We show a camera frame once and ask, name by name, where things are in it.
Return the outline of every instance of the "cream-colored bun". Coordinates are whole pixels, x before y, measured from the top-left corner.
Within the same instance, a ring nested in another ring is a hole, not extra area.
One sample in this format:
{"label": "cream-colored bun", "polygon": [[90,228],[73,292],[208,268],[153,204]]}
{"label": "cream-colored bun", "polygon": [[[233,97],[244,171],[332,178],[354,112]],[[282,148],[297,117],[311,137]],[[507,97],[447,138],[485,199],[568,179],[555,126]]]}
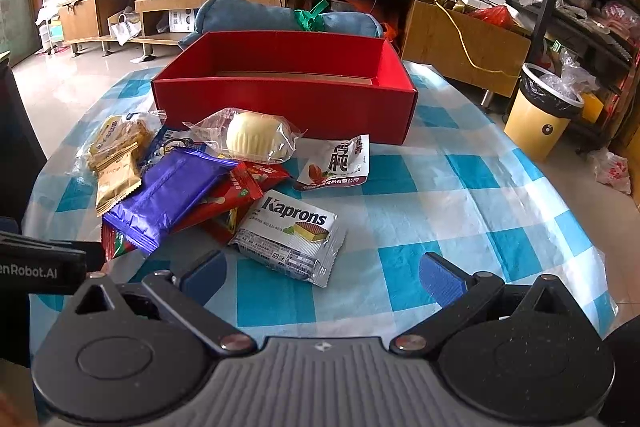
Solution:
{"label": "cream-colored bun", "polygon": [[268,114],[245,111],[236,114],[226,130],[226,148],[245,158],[279,158],[286,152],[286,124]]}

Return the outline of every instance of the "wafer image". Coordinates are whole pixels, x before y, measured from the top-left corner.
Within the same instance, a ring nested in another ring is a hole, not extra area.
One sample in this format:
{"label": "wafer image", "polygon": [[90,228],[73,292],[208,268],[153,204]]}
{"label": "wafer image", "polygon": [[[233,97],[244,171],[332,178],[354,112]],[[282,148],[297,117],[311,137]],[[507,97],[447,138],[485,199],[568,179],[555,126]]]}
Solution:
{"label": "wafer image", "polygon": [[299,236],[304,237],[310,243],[316,241],[324,241],[329,235],[327,229],[323,229],[319,225],[314,223],[307,223],[306,221],[298,221],[293,225],[293,232]]}

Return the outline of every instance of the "checkered tablecloth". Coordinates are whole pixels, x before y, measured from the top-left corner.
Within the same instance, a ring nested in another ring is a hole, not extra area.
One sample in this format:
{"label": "checkered tablecloth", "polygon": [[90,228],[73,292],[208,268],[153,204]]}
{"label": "checkered tablecloth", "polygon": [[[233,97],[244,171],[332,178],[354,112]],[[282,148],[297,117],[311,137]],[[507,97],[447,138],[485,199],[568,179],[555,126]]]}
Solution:
{"label": "checkered tablecloth", "polygon": [[[239,255],[227,256],[225,285],[206,307],[261,341],[268,335],[377,335],[385,343],[439,309],[418,281],[418,261],[436,251],[469,273],[491,271],[531,283],[554,273],[600,333],[614,312],[604,264],[540,170],[462,94],[428,66],[407,63],[418,105],[402,147],[373,144],[370,175],[358,187],[300,193],[348,227],[326,289],[289,279]],[[149,110],[157,68],[128,74],[74,127],[49,159],[31,196],[27,235],[99,240],[95,182],[69,172],[78,148],[112,114]],[[313,140],[300,140],[286,166],[293,176]],[[148,259],[116,259],[125,282],[171,268],[212,247],[197,228],[176,234]],[[64,298],[31,296],[31,349],[40,345]]]}

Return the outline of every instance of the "gray ribbed surface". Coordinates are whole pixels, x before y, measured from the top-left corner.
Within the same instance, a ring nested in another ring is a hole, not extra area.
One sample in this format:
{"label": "gray ribbed surface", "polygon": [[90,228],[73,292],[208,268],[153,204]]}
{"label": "gray ribbed surface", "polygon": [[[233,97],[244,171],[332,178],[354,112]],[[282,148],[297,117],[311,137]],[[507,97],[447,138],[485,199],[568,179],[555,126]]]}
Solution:
{"label": "gray ribbed surface", "polygon": [[[318,349],[324,343],[329,349]],[[507,425],[449,396],[424,360],[379,339],[270,339],[220,363],[191,402],[146,427],[489,427]],[[574,426],[595,427],[593,419]]]}

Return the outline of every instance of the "black trash bag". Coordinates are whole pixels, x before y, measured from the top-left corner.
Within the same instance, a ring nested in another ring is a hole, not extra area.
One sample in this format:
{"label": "black trash bag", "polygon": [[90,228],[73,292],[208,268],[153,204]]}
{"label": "black trash bag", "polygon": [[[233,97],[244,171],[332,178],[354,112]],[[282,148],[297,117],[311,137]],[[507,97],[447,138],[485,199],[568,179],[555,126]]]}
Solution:
{"label": "black trash bag", "polygon": [[582,113],[581,107],[558,98],[552,92],[534,82],[529,78],[528,74],[522,75],[520,92],[532,105],[556,118],[573,120]]}

